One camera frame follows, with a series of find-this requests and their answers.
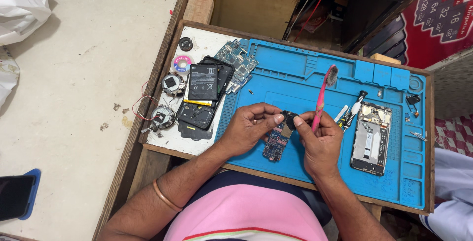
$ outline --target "phone screen assembly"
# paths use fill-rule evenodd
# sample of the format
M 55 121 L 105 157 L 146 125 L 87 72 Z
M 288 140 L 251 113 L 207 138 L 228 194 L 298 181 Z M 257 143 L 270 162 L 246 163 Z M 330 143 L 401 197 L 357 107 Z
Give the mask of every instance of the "phone screen assembly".
M 350 161 L 352 168 L 384 175 L 392 113 L 387 107 L 361 103 Z
M 183 101 L 177 112 L 177 118 L 181 121 L 197 126 L 200 129 L 208 130 L 215 115 L 215 111 L 217 110 L 223 95 L 225 95 L 225 89 L 233 76 L 235 67 L 210 56 L 205 56 L 200 63 L 196 63 L 195 65 L 217 66 L 218 99 L 217 101 L 212 101 L 211 105 L 201 105 Z
M 35 181 L 34 175 L 0 177 L 0 221 L 27 213 Z

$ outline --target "phone battery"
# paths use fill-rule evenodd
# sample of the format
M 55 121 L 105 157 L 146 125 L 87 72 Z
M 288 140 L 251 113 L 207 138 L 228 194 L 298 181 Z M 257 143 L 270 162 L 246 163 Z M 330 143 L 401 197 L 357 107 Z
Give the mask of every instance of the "phone battery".
M 189 76 L 189 100 L 217 100 L 216 64 L 193 64 Z

